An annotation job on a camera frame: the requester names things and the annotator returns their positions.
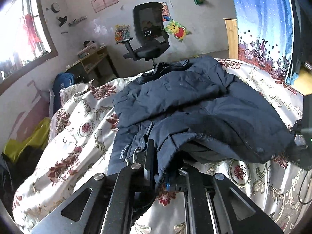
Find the winnie pooh poster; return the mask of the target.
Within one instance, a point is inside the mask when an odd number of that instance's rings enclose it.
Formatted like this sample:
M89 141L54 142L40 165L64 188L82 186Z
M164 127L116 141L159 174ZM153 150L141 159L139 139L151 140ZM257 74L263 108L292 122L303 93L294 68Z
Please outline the winnie pooh poster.
M175 20L171 20L165 27L165 30L168 34L175 37L178 41L182 42L183 39L190 34L191 32L188 31L183 25L178 23Z

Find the wooden door frame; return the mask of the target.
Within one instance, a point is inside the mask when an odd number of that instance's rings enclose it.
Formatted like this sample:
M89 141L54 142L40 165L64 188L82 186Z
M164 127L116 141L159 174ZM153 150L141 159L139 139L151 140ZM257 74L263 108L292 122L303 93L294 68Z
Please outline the wooden door frame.
M224 19L229 46L229 58L238 59L238 25L237 19Z

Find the floral white bed quilt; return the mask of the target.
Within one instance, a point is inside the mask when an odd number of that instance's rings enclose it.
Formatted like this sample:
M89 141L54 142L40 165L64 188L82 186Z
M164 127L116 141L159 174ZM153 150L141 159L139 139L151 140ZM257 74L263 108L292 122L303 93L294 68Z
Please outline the floral white bed quilt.
M288 127L302 117L303 97L291 86L242 61L220 63L260 93ZM13 199L13 218L23 233L30 233L94 174L107 172L118 123L112 100L130 81L115 79L94 89L82 84L65 90L66 102L53 118L48 145ZM311 198L310 174L282 155L265 164L229 160L198 163L196 168L206 174L223 173L285 233L307 211L303 202Z

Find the window with brown frame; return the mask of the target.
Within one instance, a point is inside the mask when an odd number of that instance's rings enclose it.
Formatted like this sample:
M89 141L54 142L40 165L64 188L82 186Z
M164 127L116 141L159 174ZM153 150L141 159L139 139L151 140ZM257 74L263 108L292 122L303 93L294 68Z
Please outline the window with brown frame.
M32 51L23 16L33 16L41 42ZM54 57L58 51L44 17L41 0L1 0L1 93L18 79Z

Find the cartoon anime poster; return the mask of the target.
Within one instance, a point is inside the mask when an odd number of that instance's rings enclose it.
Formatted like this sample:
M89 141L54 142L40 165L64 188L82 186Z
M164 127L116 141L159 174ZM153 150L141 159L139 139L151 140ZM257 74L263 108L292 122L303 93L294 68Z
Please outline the cartoon anime poster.
M171 20L171 15L170 15L169 8L166 2L162 3L162 20L164 22Z

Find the dark navy padded jacket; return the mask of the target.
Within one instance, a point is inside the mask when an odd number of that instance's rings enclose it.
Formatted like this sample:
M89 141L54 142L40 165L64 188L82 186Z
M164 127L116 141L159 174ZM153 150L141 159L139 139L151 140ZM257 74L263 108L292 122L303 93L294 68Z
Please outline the dark navy padded jacket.
M155 180L179 157L200 163L265 163L295 144L276 110L212 57L160 63L113 99L117 134L108 173L115 174L153 140Z

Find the red hanging garment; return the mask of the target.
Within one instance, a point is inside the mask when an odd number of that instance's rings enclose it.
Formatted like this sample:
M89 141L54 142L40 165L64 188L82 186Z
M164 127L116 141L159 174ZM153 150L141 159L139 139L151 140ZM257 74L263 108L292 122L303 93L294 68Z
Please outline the red hanging garment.
M32 51L36 50L36 45L41 42L41 39L39 38L35 25L33 16L30 14L27 14L23 16L23 28L26 32L28 44L31 47Z

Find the yellow green cloth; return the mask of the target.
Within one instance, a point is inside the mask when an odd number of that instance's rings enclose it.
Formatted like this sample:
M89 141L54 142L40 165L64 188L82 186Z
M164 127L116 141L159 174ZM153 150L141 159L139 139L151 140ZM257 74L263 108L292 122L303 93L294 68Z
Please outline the yellow green cloth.
M19 142L15 139L10 139L5 147L3 153L13 162L16 163L27 146L34 148L40 148L44 150L48 144L49 132L50 132L49 117L45 117L38 123L34 132L26 138L24 141Z

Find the colourful cartoon poster left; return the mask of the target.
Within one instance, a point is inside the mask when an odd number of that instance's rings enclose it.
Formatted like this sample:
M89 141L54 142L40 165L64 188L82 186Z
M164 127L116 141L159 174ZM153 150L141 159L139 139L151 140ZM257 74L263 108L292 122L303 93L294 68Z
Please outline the colourful cartoon poster left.
M130 25L115 25L115 41L130 38Z

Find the round wall clock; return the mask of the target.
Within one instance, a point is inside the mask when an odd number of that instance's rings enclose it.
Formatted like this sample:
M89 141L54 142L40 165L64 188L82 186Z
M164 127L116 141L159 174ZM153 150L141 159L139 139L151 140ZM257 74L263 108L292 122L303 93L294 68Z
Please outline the round wall clock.
M52 4L51 4L51 10L52 10L52 12L54 12L54 13L60 12L60 6L59 6L59 4L56 3L56 2L52 3Z

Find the blue backpack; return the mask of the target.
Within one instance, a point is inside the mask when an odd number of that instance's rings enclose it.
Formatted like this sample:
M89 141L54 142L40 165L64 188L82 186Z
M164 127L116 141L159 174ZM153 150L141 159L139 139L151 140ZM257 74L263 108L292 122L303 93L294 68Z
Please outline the blue backpack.
M55 77L52 91L54 93L53 98L53 111L54 113L61 108L60 90L74 85L75 76L72 73L60 73Z

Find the black mesh office chair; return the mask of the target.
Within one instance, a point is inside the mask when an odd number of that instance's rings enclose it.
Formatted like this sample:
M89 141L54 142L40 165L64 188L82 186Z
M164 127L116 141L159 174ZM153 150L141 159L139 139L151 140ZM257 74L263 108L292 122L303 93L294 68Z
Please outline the black mesh office chair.
M152 61L153 66L157 63L155 59L161 56L169 47L169 35L166 32L162 18L162 4L159 2L148 2L140 4L133 9L133 22L135 36L141 47L133 49L130 41L131 37L117 41L125 45L128 53L124 54L124 59L146 62Z

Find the wooden desk shelf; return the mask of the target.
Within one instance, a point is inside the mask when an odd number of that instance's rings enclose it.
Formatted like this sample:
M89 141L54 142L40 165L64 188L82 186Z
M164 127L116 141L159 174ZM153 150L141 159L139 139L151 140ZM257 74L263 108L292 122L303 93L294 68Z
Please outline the wooden desk shelf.
M99 67L104 63L105 60L112 71L112 73L109 75L113 75L115 78L119 78L120 76L109 55L107 46L100 47L96 49L93 53L88 54L81 59L78 59L75 63L70 65L65 70L65 72L73 74L78 82L89 82L91 80L91 73L95 74L96 79L102 80L105 75L101 74Z

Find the green hanging box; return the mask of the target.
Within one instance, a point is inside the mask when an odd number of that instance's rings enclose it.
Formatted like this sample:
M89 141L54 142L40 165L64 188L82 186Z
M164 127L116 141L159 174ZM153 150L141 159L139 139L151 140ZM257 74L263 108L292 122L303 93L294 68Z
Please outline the green hanging box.
M194 0L195 4L200 6L203 5L205 3L205 0Z

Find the blue patterned door curtain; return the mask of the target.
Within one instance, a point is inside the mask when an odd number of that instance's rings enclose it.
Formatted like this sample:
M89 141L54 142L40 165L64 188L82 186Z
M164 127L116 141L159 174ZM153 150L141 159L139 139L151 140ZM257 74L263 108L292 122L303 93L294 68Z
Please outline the blue patterned door curtain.
M238 58L288 85L296 78L292 54L291 0L233 0L238 25Z

